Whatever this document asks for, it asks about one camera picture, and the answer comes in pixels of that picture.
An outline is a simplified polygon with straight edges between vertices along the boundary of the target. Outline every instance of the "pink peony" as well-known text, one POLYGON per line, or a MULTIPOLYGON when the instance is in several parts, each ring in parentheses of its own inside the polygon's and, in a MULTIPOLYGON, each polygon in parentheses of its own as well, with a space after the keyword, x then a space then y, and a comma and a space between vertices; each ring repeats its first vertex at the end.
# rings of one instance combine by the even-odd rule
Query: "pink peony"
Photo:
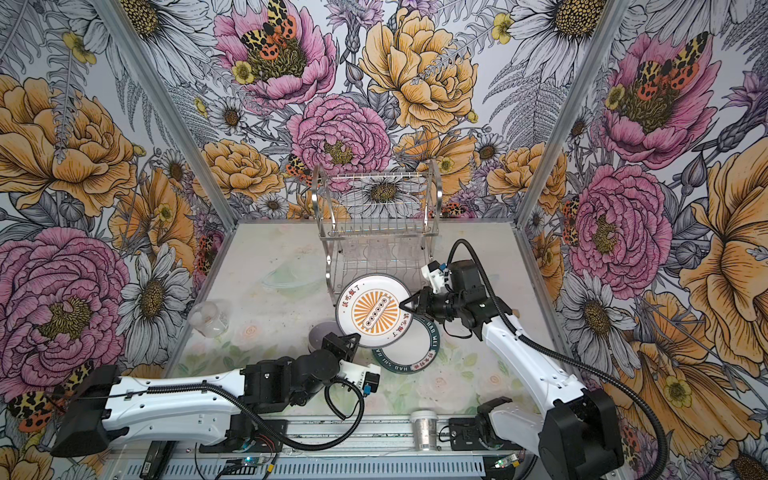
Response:
POLYGON ((663 212, 658 180, 639 165, 599 167, 579 196, 573 270, 600 277, 617 298, 642 293, 670 252, 672 226, 663 212))
POLYGON ((64 382, 80 365, 112 363, 123 260, 74 228, 0 246, 0 393, 5 401, 64 382))
POLYGON ((619 62, 619 70, 608 77, 610 91, 602 118, 592 129, 596 141, 630 162, 643 162, 651 170, 666 167, 682 154, 707 129, 716 108, 707 108, 712 98, 710 87, 720 62, 710 65, 712 38, 698 59, 699 70, 680 90, 659 87, 650 100, 641 100, 638 67, 644 61, 663 65, 686 48, 672 45, 672 37, 659 43, 640 35, 619 62))
POLYGON ((308 101, 315 94, 329 91, 336 80, 336 45, 331 34, 323 37, 306 7, 299 13, 291 2, 286 1, 286 5, 288 15, 296 20, 296 37, 280 49, 275 60, 249 56, 240 40, 249 31, 263 30, 267 22, 265 6, 260 13, 249 7, 245 16, 232 11, 231 17, 218 15, 214 19, 216 48, 223 52, 219 62, 233 70, 233 85, 246 90, 247 98, 253 101, 246 106, 257 113, 308 101))
MULTIPOLYGON (((310 169, 320 165, 329 175, 358 174, 384 170, 389 163, 384 120, 347 97, 315 98, 286 127, 293 138, 293 154, 310 169)), ((347 180, 334 181, 330 187, 350 189, 347 180)))

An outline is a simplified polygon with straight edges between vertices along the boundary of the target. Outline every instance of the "white plate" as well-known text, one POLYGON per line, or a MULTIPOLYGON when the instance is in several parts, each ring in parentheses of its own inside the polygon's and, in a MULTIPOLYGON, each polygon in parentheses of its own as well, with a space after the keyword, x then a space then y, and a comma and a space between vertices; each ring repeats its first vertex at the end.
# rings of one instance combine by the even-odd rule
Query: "white plate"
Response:
POLYGON ((336 304, 336 321, 345 335, 360 334, 360 346, 380 348, 399 339, 411 326, 400 302, 411 296, 394 276, 370 273, 346 286, 336 304))

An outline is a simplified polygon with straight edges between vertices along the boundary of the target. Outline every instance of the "black cable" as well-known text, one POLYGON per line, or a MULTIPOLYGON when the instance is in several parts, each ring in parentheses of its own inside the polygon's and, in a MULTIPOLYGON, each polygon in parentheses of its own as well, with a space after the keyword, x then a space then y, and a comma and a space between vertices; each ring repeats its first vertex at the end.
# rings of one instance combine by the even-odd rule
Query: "black cable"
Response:
POLYGON ((341 379, 338 377, 331 380, 331 383, 341 383, 342 385, 350 387, 351 390, 355 393, 355 395, 357 395, 357 398, 360 401, 360 410, 357 412, 357 417, 355 417, 355 421, 352 423, 349 429, 346 432, 344 432, 339 438, 331 440, 330 442, 320 443, 317 445, 301 443, 301 442, 297 442, 296 440, 289 439, 282 433, 273 429, 270 426, 270 424, 265 422, 264 419, 262 419, 257 413, 251 410, 248 407, 248 405, 241 402, 235 395, 229 393, 227 390, 219 387, 218 385, 213 385, 210 383, 193 383, 193 384, 187 384, 187 385, 151 386, 146 390, 146 392, 147 394, 157 394, 157 393, 194 392, 197 390, 207 390, 209 392, 216 393, 218 395, 221 395, 222 398, 226 399, 229 403, 231 403, 232 405, 240 409, 243 412, 243 414, 247 416, 250 419, 250 421, 256 425, 256 427, 258 427, 259 431, 262 432, 263 435, 266 435, 267 437, 270 437, 279 442, 282 442, 284 445, 288 445, 293 449, 305 450, 307 452, 318 452, 320 450, 327 450, 332 447, 335 447, 339 443, 343 442, 344 440, 347 440, 349 436, 352 435, 352 433, 357 429, 358 425, 360 425, 360 422, 362 421, 362 414, 365 412, 365 407, 366 407, 365 398, 362 396, 362 392, 360 392, 360 389, 358 389, 354 383, 351 383, 347 379, 341 379))
POLYGON ((447 322, 443 322, 443 323, 442 323, 442 330, 445 332, 445 334, 446 334, 447 336, 452 336, 452 337, 453 337, 453 338, 455 338, 455 339, 462 339, 462 340, 466 340, 466 339, 471 339, 471 338, 472 338, 472 332, 470 332, 470 333, 469 333, 469 335, 454 335, 454 334, 450 333, 450 332, 448 331, 448 329, 447 329, 447 328, 445 328, 445 324, 446 324, 446 323, 447 323, 447 322))
POLYGON ((197 464, 197 446, 199 444, 194 444, 194 467, 195 470, 197 470, 197 474, 200 476, 200 480, 206 480, 205 477, 203 477, 203 472, 200 471, 200 466, 197 464))
MULTIPOLYGON (((504 313, 504 310, 499 305, 498 299, 496 298, 496 294, 494 293, 493 287, 491 286, 491 282, 488 280, 488 276, 485 274, 485 269, 482 267, 482 263, 480 263, 480 259, 478 258, 477 253, 475 252, 475 249, 472 248, 472 245, 470 245, 467 240, 460 238, 453 244, 453 247, 451 247, 451 252, 448 255, 447 264, 448 265, 451 264, 453 260, 453 254, 456 252, 456 249, 458 248, 459 245, 464 245, 467 248, 467 251, 469 252, 469 256, 472 258, 472 261, 475 262, 475 265, 478 267, 478 272, 480 273, 480 278, 482 279, 483 284, 485 284, 485 289, 488 292, 488 297, 490 297, 494 307, 496 307, 496 311, 498 312, 499 316, 502 318, 502 321, 507 326, 509 331, 512 333, 515 333, 517 329, 515 328, 514 325, 512 325, 512 322, 509 321, 507 314, 504 313)), ((520 341, 522 341, 525 345, 531 347, 532 349, 536 350, 539 353, 543 353, 544 355, 551 357, 552 359, 559 360, 563 363, 567 363, 568 365, 575 366, 579 369, 585 370, 595 376, 600 377, 605 382, 610 383, 617 389, 621 390, 623 394, 628 396, 632 400, 632 402, 634 402, 635 405, 640 407, 640 410, 642 410, 645 416, 648 417, 648 420, 650 421, 651 426, 654 427, 654 434, 656 435, 656 441, 657 441, 657 447, 658 447, 658 455, 656 456, 656 462, 650 468, 650 471, 648 471, 648 473, 646 473, 645 475, 639 477, 637 480, 656 480, 656 478, 659 478, 661 474, 664 473, 664 467, 666 467, 670 457, 669 442, 667 441, 667 435, 666 433, 664 433, 664 427, 661 425, 659 418, 656 417, 654 410, 637 393, 635 393, 633 389, 629 388, 628 386, 623 384, 621 381, 615 379, 613 376, 608 375, 606 372, 596 369, 593 366, 587 365, 586 363, 579 362, 578 360, 572 359, 569 356, 565 356, 562 353, 555 352, 554 350, 550 350, 543 345, 539 345, 538 343, 529 339, 525 335, 517 336, 517 338, 520 339, 520 341)))

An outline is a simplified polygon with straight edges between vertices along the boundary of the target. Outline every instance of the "wire rack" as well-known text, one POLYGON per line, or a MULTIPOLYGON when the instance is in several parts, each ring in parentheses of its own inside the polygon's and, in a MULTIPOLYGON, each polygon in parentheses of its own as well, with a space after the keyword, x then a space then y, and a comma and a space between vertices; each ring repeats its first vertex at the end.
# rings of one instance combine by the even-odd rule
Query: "wire rack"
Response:
POLYGON ((411 291, 425 284, 420 270, 432 259, 442 208, 433 162, 416 172, 328 175, 316 168, 312 185, 334 305, 346 285, 367 273, 392 275, 411 291))

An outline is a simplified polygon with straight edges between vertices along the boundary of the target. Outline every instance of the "clear plastic container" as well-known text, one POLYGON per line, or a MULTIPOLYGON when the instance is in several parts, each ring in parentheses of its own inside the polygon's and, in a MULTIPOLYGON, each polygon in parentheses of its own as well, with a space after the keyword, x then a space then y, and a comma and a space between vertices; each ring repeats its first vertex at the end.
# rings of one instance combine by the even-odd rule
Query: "clear plastic container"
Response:
POLYGON ((210 339, 226 332, 230 325, 227 316, 213 302, 201 302, 193 306, 187 315, 187 321, 195 330, 210 339))

